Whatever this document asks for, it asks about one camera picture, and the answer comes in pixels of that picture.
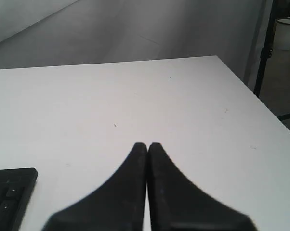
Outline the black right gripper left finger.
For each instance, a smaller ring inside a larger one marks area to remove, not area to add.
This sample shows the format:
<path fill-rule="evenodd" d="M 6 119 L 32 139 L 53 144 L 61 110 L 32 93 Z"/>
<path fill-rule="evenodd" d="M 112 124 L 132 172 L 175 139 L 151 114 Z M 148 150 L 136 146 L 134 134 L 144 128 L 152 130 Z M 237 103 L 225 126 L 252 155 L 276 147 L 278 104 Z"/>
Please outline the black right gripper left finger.
<path fill-rule="evenodd" d="M 53 214 L 45 231 L 141 231 L 146 195 L 147 147 L 138 142 L 98 189 Z"/>

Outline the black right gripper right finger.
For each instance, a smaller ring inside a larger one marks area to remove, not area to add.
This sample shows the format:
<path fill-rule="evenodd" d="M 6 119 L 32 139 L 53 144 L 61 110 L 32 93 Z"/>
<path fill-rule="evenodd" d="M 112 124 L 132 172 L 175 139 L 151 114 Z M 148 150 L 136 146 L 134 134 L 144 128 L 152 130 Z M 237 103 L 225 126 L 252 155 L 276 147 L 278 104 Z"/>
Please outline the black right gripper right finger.
<path fill-rule="evenodd" d="M 173 163 L 160 143 L 148 150 L 147 187 L 154 231 L 255 231 L 251 219 L 210 197 Z"/>

